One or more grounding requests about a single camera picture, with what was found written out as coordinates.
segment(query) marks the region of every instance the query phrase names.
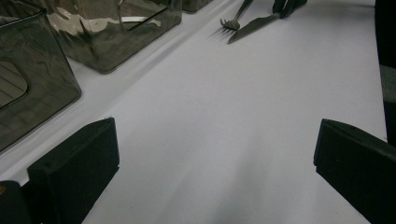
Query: white table surface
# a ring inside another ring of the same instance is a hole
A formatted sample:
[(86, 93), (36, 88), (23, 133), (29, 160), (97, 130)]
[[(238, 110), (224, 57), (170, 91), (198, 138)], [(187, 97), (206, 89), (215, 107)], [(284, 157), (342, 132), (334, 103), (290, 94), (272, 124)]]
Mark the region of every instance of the white table surface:
[[(368, 223), (313, 165), (319, 124), (383, 140), (374, 0), (309, 0), (227, 45), (242, 1), (214, 0), (106, 76), (70, 62), (83, 95), (0, 155), (0, 179), (114, 117), (120, 170), (85, 224)], [(270, 15), (256, 0), (242, 25)]]

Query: knife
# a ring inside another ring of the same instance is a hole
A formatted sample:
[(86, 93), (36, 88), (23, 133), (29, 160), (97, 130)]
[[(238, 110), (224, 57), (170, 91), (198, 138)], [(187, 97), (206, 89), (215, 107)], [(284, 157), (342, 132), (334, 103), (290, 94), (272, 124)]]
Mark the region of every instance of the knife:
[(251, 33), (261, 29), (262, 27), (268, 25), (273, 21), (276, 21), (279, 18), (283, 19), (288, 17), (291, 13), (293, 13), (293, 11), (296, 8), (305, 5), (306, 1), (307, 0), (297, 0), (297, 1), (288, 0), (288, 2), (285, 5), (286, 0), (275, 0), (273, 6), (273, 14), (271, 16), (254, 19), (246, 26), (238, 30), (233, 36), (231, 36), (227, 44), (231, 44), (238, 39), (250, 35)]

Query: transparent storage box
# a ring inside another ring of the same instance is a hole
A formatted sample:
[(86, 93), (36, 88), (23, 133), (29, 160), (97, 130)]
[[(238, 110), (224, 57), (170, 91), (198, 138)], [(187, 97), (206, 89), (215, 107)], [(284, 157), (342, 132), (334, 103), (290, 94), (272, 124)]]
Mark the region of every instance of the transparent storage box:
[(181, 22), (182, 0), (31, 0), (48, 10), (65, 54), (100, 73)]
[(1, 0), (0, 152), (80, 95), (45, 9)]
[(183, 0), (183, 10), (189, 13), (195, 13), (211, 1), (212, 0)]

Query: container rim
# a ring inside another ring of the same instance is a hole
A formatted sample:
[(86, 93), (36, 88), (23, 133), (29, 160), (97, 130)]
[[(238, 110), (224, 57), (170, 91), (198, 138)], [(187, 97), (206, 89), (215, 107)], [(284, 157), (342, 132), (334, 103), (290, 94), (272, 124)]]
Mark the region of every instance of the container rim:
[(19, 1), (19, 0), (16, 0), (16, 1), (13, 1), (13, 2), (18, 2), (18, 3), (21, 3), (21, 4), (28, 5), (28, 6), (32, 7), (32, 8), (37, 9), (37, 12), (33, 13), (32, 15), (29, 15), (27, 17), (23, 17), (23, 18), (15, 20), (15, 21), (11, 21), (11, 22), (8, 22), (6, 24), (0, 25), (0, 31), (8, 30), (8, 29), (11, 29), (12, 27), (15, 27), (15, 26), (24, 25), (25, 23), (28, 23), (30, 21), (38, 20), (39, 18), (47, 15), (47, 9), (44, 8), (44, 7), (39, 7), (39, 6), (37, 6), (35, 4), (32, 4), (30, 2), (24, 2), (24, 1), (22, 2), (22, 1)]

